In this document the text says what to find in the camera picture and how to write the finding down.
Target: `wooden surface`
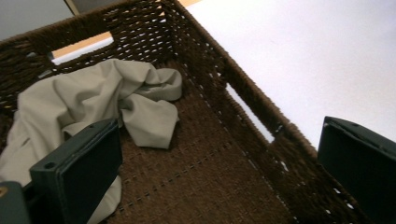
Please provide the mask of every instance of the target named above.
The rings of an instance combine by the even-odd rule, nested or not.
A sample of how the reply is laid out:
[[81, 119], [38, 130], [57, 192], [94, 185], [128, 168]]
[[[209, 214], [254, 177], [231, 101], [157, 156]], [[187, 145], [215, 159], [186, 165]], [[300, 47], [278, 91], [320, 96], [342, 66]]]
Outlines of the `wooden surface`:
[[[201, 0], [179, 0], [179, 2], [181, 3], [181, 5], [183, 5], [184, 7], [190, 6], [194, 3], [197, 3]], [[82, 40], [80, 42], [77, 42], [74, 45], [70, 45], [67, 47], [64, 47], [62, 49], [57, 49], [55, 51], [52, 52], [53, 58], [59, 58], [61, 56], [64, 56], [65, 54], [71, 53], [73, 51], [76, 51], [77, 49], [82, 49], [85, 48], [91, 44], [97, 43], [101, 40], [104, 40], [106, 38], [110, 38], [111, 37], [111, 33], [106, 32], [100, 35], [96, 35], [93, 36], [91, 38], [88, 38], [86, 40]]]

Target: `brown wicker basket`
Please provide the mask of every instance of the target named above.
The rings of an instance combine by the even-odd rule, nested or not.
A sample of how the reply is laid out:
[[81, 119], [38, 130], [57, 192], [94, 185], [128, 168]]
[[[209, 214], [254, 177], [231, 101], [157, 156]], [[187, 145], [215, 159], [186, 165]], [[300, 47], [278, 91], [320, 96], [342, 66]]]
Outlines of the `brown wicker basket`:
[[[53, 50], [109, 31], [114, 42], [55, 65]], [[122, 200], [109, 223], [369, 223], [317, 163], [297, 127], [177, 0], [124, 1], [0, 42], [0, 151], [18, 93], [109, 58], [172, 67], [183, 97], [170, 150], [139, 148], [121, 131]], [[275, 140], [226, 91], [231, 86]]]

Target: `gray cloth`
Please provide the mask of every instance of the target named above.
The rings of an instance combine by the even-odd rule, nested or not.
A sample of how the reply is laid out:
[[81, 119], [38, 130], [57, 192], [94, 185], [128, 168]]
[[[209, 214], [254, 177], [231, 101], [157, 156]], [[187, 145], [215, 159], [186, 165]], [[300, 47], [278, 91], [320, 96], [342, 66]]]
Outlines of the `gray cloth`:
[[[181, 75], [150, 63], [107, 60], [37, 82], [19, 95], [18, 111], [0, 158], [0, 181], [30, 182], [29, 168], [68, 136], [102, 119], [123, 120], [140, 147], [168, 148], [178, 121], [166, 102], [181, 96]], [[95, 223], [120, 202], [117, 178], [94, 212]]]

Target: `wicker basket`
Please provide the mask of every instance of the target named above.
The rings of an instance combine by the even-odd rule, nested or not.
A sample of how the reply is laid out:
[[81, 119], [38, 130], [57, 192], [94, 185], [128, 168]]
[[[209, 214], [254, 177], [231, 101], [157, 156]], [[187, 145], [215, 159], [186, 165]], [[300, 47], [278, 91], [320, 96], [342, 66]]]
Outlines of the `wicker basket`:
[[[53, 50], [109, 31], [114, 42], [55, 65]], [[184, 78], [170, 150], [121, 130], [122, 200], [109, 223], [368, 223], [318, 165], [317, 152], [177, 0], [124, 1], [0, 43], [0, 151], [18, 93], [109, 58], [172, 67]], [[231, 86], [275, 138], [267, 141]]]

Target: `white wall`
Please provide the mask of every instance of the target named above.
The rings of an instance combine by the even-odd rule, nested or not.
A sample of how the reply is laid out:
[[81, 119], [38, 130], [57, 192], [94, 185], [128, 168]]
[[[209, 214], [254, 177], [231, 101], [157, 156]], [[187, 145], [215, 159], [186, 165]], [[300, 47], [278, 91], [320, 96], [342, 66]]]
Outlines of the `white wall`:
[[0, 40], [72, 16], [63, 0], [0, 0]]
[[314, 147], [324, 116], [396, 142], [395, 1], [203, 0], [188, 10]]

